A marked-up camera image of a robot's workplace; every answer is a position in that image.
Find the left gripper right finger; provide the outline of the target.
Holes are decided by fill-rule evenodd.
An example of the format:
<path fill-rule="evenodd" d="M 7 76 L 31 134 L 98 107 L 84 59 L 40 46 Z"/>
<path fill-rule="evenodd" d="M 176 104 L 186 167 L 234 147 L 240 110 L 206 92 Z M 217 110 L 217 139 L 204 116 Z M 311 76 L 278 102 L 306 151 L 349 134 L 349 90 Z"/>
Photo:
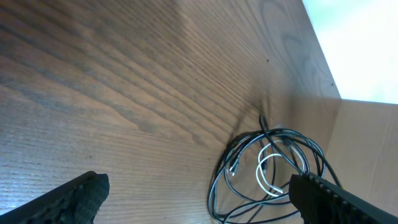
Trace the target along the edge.
<path fill-rule="evenodd" d="M 397 217 L 311 172 L 291 176 L 289 200 L 305 223 L 397 224 Z"/>

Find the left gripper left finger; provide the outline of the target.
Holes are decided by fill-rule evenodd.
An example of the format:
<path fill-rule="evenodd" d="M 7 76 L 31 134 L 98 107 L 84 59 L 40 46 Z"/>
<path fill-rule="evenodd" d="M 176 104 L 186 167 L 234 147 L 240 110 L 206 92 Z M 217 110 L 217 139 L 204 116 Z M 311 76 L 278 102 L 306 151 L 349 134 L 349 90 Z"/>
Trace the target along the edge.
<path fill-rule="evenodd" d="M 109 189 L 107 174 L 89 171 L 1 215 L 1 223 L 93 223 Z"/>

